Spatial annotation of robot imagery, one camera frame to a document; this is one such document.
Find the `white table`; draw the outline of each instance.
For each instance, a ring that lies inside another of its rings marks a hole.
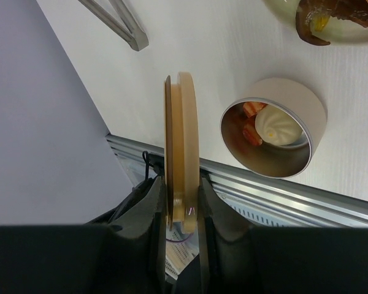
[[[163,81],[189,71],[201,157],[241,167],[221,139],[222,113],[252,83],[290,78],[321,98],[328,126],[289,180],[368,200],[368,45],[308,45],[261,0],[132,0],[150,41],[135,52],[77,0],[37,1],[112,134],[163,146]]]

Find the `orange food piece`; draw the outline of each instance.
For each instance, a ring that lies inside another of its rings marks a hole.
[[[262,102],[245,102],[243,105],[243,109],[248,118],[251,118],[254,115],[257,115],[259,111],[261,111],[267,104]]]
[[[253,146],[260,146],[263,144],[262,138],[255,129],[255,120],[253,118],[248,119],[247,123],[244,125],[243,136]]]

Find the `gray wall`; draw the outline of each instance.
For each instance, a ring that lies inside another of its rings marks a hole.
[[[0,0],[0,224],[86,222],[131,183],[35,0]]]

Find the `wooden disc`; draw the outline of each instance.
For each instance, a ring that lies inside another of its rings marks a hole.
[[[199,135],[192,76],[180,72],[177,84],[165,82],[165,182],[168,223],[182,222],[192,233],[197,221]]]

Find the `metal cup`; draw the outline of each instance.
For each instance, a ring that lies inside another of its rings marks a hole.
[[[305,170],[326,129],[326,111],[319,98],[284,78],[259,81],[244,97],[230,105],[221,119],[222,139],[231,154],[249,170],[270,178],[289,178]],[[289,114],[301,126],[301,137],[286,146],[251,145],[242,134],[247,120],[243,104],[248,101],[264,102]]]

